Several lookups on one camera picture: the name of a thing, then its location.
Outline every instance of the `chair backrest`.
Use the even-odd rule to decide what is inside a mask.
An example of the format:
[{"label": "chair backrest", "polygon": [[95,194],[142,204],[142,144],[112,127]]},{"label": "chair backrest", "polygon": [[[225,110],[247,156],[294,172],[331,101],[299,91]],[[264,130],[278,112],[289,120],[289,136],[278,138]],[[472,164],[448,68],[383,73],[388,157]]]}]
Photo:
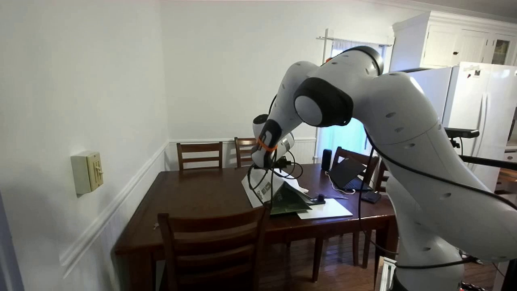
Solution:
[{"label": "chair backrest", "polygon": [[373,190],[378,193],[386,193],[388,178],[390,178],[390,172],[383,164],[383,161],[380,161],[373,177]]},{"label": "chair backrest", "polygon": [[364,172],[359,175],[362,182],[369,186],[372,182],[372,175],[375,172],[375,167],[378,164],[378,157],[369,157],[357,152],[346,151],[343,148],[338,148],[335,152],[333,165],[336,165],[341,159],[354,159],[364,165]]},{"label": "chair backrest", "polygon": [[176,143],[180,172],[194,169],[223,169],[223,143]]},{"label": "chair backrest", "polygon": [[252,149],[255,143],[255,138],[234,138],[238,169],[251,167],[254,164]]},{"label": "chair backrest", "polygon": [[212,219],[159,214],[168,290],[257,290],[268,209]]}]

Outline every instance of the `wall outlet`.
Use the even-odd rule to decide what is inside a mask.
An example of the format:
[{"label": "wall outlet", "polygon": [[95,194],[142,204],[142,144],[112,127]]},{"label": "wall outlet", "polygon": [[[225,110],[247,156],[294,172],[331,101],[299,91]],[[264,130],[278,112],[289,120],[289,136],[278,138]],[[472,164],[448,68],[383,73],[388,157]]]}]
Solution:
[{"label": "wall outlet", "polygon": [[71,157],[71,169],[76,183],[76,194],[95,191],[104,183],[100,154],[83,152]]}]

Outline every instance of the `white refrigerator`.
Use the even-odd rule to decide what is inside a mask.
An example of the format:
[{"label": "white refrigerator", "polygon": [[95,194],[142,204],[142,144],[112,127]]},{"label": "white refrigerator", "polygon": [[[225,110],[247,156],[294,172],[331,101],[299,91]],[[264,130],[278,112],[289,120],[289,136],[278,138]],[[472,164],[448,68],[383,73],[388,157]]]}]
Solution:
[{"label": "white refrigerator", "polygon": [[[504,159],[517,106],[517,67],[459,64],[453,68],[409,73],[433,104],[443,128],[478,130],[475,139],[462,139],[462,156]],[[474,175],[490,190],[499,169],[470,164]]]}]

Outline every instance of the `cable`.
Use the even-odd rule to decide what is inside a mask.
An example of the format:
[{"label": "cable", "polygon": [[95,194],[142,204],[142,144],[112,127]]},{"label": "cable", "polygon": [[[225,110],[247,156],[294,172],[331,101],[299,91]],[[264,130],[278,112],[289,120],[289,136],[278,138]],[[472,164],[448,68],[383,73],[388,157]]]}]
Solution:
[{"label": "cable", "polygon": [[373,240],[370,240],[370,245],[372,245],[375,249],[380,249],[380,251],[383,251],[385,254],[390,254],[391,258],[396,258],[396,256],[398,256],[396,251],[381,248],[381,246],[378,246]]},{"label": "cable", "polygon": [[477,194],[482,194],[482,196],[496,199],[496,201],[509,206],[511,209],[517,211],[517,206],[514,206],[512,203],[509,203],[509,201],[506,201],[506,199],[503,199],[503,198],[499,198],[499,196],[496,196],[496,194],[493,194],[493,193],[488,193],[488,191],[478,190],[478,188],[472,188],[472,186],[467,186],[467,185],[461,185],[461,183],[456,183],[456,182],[451,182],[451,180],[446,180],[446,178],[441,178],[441,177],[435,177],[435,175],[430,175],[430,173],[415,170],[415,169],[412,169],[412,167],[409,167],[409,165],[404,165],[404,164],[391,159],[391,157],[386,156],[385,152],[381,152],[381,151],[375,146],[375,143],[372,141],[372,138],[370,138],[369,133],[367,133],[367,138],[369,138],[372,148],[373,148],[385,161],[388,161],[388,162],[391,162],[391,164],[394,164],[394,165],[398,165],[398,167],[401,167],[401,169],[404,169],[404,170],[407,170],[407,172],[412,172],[412,173],[417,173],[417,175],[420,175],[420,177],[427,177],[427,178],[432,178],[432,180],[436,180],[436,182],[441,182],[441,183],[446,183],[446,185],[451,185],[451,186],[457,186],[457,188],[462,188],[462,190],[474,191],[474,193],[477,193]]},{"label": "cable", "polygon": [[264,201],[262,201],[262,198],[257,194],[255,190],[257,190],[259,185],[264,182],[265,175],[260,178],[260,182],[259,182],[255,186],[252,186],[252,180],[251,180],[252,169],[254,169],[254,167],[249,167],[249,169],[247,169],[247,173],[246,173],[247,188],[255,194],[255,198],[257,198],[257,199],[260,201],[260,204],[264,206]]},{"label": "cable", "polygon": [[272,104],[270,104],[268,115],[272,114],[275,102],[276,102],[276,96],[273,97],[273,101],[272,101]]},{"label": "cable", "polygon": [[293,152],[288,152],[288,154],[293,157],[293,162],[289,162],[289,165],[293,165],[291,172],[285,172],[286,175],[281,175],[281,173],[275,172],[275,175],[283,178],[283,180],[297,180],[297,178],[301,178],[304,175],[304,167],[296,162]]},{"label": "cable", "polygon": [[444,269],[444,267],[453,267],[453,266],[464,266],[464,264],[469,264],[469,262],[472,262],[472,259],[462,259],[462,261],[454,261],[454,262],[446,262],[446,264],[435,264],[435,266],[399,266],[399,264],[394,264],[394,266],[398,269],[428,270],[428,269]]},{"label": "cable", "polygon": [[[370,151],[369,165],[367,165],[367,169],[364,170],[364,173],[369,173],[369,169],[370,169],[370,164],[372,164],[372,156],[373,156],[373,148],[372,148],[372,151]],[[365,175],[362,177],[360,188],[359,188],[357,220],[362,219],[362,191],[364,191],[364,190],[365,190]]]},{"label": "cable", "polygon": [[270,183],[272,183],[272,188],[270,188],[270,204],[272,204],[272,209],[273,209],[273,206],[275,206],[275,203],[273,203],[273,198],[275,198],[273,173],[275,173],[275,172],[272,172],[272,175],[270,175]]}]

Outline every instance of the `laptop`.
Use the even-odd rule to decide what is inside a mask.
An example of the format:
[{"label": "laptop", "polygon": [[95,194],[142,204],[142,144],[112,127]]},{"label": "laptop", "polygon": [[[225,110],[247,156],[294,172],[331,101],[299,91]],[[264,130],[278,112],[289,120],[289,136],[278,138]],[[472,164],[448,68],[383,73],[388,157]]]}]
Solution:
[{"label": "laptop", "polygon": [[359,193],[360,199],[369,204],[375,204],[381,199],[381,194],[378,194],[375,190],[372,190],[369,185],[364,185],[359,178],[360,173],[365,172],[365,165],[354,159],[346,159],[338,164],[335,164],[330,170],[330,180],[333,182],[335,188],[344,191],[344,193]]}]

